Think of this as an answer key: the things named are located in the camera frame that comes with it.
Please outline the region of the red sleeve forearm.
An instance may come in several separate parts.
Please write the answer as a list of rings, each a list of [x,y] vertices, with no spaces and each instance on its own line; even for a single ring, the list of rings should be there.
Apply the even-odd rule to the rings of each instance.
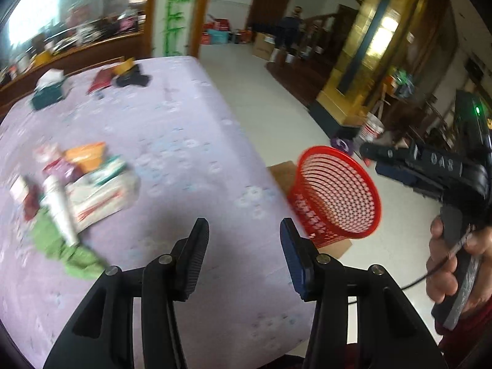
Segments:
[[[438,344],[448,368],[492,369],[491,300],[476,313],[460,319],[454,330],[446,330],[434,322],[442,336]]]

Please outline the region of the right hand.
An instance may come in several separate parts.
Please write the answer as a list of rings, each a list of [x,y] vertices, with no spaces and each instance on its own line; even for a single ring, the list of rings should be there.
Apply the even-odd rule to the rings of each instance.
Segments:
[[[446,262],[442,268],[427,278],[426,292],[428,297],[438,304],[443,302],[447,296],[456,294],[459,288],[454,275],[458,260],[455,256],[448,257],[449,248],[442,237],[443,230],[443,222],[439,216],[436,216],[430,226],[430,257],[426,264],[427,271],[430,272],[444,259]],[[480,256],[481,265],[473,290],[462,310],[463,318],[476,314],[491,299],[491,227],[473,232],[468,242],[465,243],[465,250],[472,256]]]

